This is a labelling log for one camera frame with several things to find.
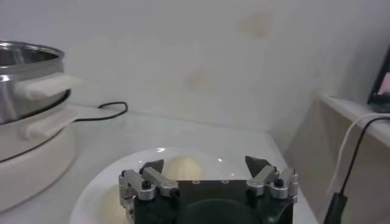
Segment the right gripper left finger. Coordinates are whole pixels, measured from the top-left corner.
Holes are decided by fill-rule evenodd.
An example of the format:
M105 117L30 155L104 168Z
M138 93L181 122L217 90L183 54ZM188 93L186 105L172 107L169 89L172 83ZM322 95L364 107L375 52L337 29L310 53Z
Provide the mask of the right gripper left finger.
M121 172L121 201L137 197L142 201L153 200L157 193L162 197L179 198L179 183L161 174L162 159L148 162L139 172L133 169Z

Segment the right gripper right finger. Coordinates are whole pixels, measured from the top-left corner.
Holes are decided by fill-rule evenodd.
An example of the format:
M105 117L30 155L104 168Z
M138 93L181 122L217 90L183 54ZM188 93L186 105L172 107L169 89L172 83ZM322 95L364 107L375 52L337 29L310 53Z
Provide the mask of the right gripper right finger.
M265 159L245 156L251 179L246 186L256 197L263 196L266 190L272 198L297 198L297 173L287 167L279 171Z

